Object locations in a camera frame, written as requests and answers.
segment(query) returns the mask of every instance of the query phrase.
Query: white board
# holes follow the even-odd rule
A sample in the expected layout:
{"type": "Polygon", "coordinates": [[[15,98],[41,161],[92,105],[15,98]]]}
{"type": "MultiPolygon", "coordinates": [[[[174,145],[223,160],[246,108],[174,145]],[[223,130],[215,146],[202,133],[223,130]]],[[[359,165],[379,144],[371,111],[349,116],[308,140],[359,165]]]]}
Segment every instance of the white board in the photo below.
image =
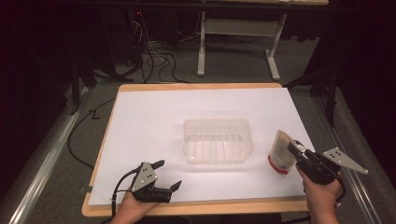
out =
{"type": "MultiPolygon", "coordinates": [[[[182,180],[171,202],[304,195],[295,169],[280,175],[267,159],[277,130],[314,150],[287,89],[121,91],[114,106],[89,205],[110,204],[123,175],[142,161],[159,160],[165,160],[165,165],[155,170],[157,188],[182,180]],[[183,155],[186,119],[246,119],[253,151],[242,164],[187,164],[183,155]]],[[[132,179],[126,178],[119,189],[127,189],[132,179]]]]}

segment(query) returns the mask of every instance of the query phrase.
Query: table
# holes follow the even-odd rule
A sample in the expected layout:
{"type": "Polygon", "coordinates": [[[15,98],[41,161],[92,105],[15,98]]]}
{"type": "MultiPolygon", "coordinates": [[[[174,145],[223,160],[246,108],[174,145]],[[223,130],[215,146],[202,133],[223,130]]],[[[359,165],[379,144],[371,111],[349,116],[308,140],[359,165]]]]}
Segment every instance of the table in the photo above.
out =
{"type": "MultiPolygon", "coordinates": [[[[208,90],[208,89],[248,89],[248,88],[280,88],[276,83],[232,83],[232,84],[133,84],[123,85],[119,92],[123,91],[174,91],[174,90],[208,90]]],[[[102,144],[98,159],[92,173],[90,186],[95,181],[99,163],[103,154],[102,144]]],[[[110,205],[89,206],[91,194],[88,192],[82,206],[82,213],[87,217],[111,216],[110,205]]],[[[213,202],[192,203],[164,203],[154,208],[148,216],[180,216],[180,215],[204,215],[204,214],[247,214],[247,213],[279,213],[307,211],[304,196],[290,196],[282,198],[249,199],[213,202]]]]}
{"type": "MultiPolygon", "coordinates": [[[[258,4],[283,4],[288,2],[291,5],[309,5],[309,6],[326,6],[328,0],[306,0],[306,1],[276,1],[276,0],[218,0],[217,2],[240,2],[240,3],[258,3],[258,4]]],[[[287,14],[282,13],[279,21],[242,21],[226,19],[210,19],[206,17],[205,11],[201,14],[201,42],[198,54],[198,71],[197,75],[205,75],[205,35],[251,35],[251,36],[269,36],[272,37],[272,46],[265,50],[265,57],[270,67],[273,80],[279,81],[280,75],[277,71],[274,54],[280,35],[285,25],[287,14]]]]}

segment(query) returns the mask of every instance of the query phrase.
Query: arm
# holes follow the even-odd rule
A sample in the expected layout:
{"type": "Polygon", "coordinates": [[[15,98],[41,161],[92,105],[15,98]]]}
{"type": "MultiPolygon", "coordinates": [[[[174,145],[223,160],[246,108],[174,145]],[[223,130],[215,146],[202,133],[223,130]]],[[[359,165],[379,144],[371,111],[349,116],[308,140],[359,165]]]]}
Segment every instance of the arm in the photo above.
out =
{"type": "Polygon", "coordinates": [[[119,211],[111,224],[133,224],[140,220],[149,210],[159,203],[141,203],[134,198],[131,191],[126,191],[119,211]]]}
{"type": "Polygon", "coordinates": [[[297,171],[303,178],[306,194],[306,206],[308,207],[313,224],[338,224],[335,216],[335,200],[341,190],[338,181],[334,180],[328,185],[319,185],[311,181],[309,177],[297,167],[297,171]]]}

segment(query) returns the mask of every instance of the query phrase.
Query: electrical wire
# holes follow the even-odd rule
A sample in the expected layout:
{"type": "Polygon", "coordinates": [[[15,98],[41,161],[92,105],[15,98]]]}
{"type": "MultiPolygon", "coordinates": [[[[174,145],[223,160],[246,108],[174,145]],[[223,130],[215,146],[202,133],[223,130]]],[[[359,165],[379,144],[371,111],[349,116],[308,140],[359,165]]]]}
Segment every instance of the electrical wire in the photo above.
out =
{"type": "Polygon", "coordinates": [[[128,172],[126,175],[124,175],[124,176],[120,179],[119,183],[117,183],[117,186],[114,188],[113,196],[112,196],[112,198],[111,198],[111,216],[112,216],[112,217],[114,217],[114,216],[116,215],[116,200],[117,200],[117,193],[120,192],[120,191],[130,191],[130,190],[119,190],[120,184],[122,183],[122,181],[123,181],[126,177],[128,177],[128,176],[130,176],[130,175],[132,175],[132,174],[136,174],[138,171],[139,171],[139,167],[136,168],[136,169],[134,169],[134,170],[132,170],[132,171],[130,171],[130,172],[128,172]]]}
{"type": "Polygon", "coordinates": [[[90,110],[89,113],[88,113],[87,115],[85,115],[84,118],[82,118],[82,119],[76,124],[76,126],[72,129],[72,131],[70,132],[69,136],[67,137],[67,148],[68,148],[70,154],[72,155],[72,157],[73,157],[74,159],[76,159],[77,161],[81,162],[82,164],[86,165],[87,167],[90,167],[91,169],[93,169],[93,165],[90,165],[89,163],[83,161],[82,159],[80,159],[80,158],[73,152],[73,149],[72,149],[72,147],[71,147],[71,139],[72,139],[72,136],[73,136],[74,132],[75,132],[76,129],[78,128],[78,126],[79,126],[90,114],[95,113],[97,109],[99,109],[100,107],[102,107],[102,106],[104,106],[104,105],[106,105],[106,104],[108,104],[108,103],[110,103],[110,102],[112,102],[112,101],[114,101],[114,100],[115,100],[115,98],[110,99],[110,100],[107,100],[107,101],[105,101],[104,103],[102,103],[102,104],[100,104],[99,106],[97,106],[95,109],[90,110]]]}

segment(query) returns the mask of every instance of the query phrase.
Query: clear plastic container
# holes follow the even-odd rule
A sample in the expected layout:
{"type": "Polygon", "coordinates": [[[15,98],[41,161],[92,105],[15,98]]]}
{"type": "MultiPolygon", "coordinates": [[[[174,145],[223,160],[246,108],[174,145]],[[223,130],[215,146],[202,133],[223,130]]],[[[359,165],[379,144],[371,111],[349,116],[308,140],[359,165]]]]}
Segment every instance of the clear plastic container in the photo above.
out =
{"type": "Polygon", "coordinates": [[[191,164],[242,163],[253,150],[245,119],[187,119],[184,155],[191,164]]]}

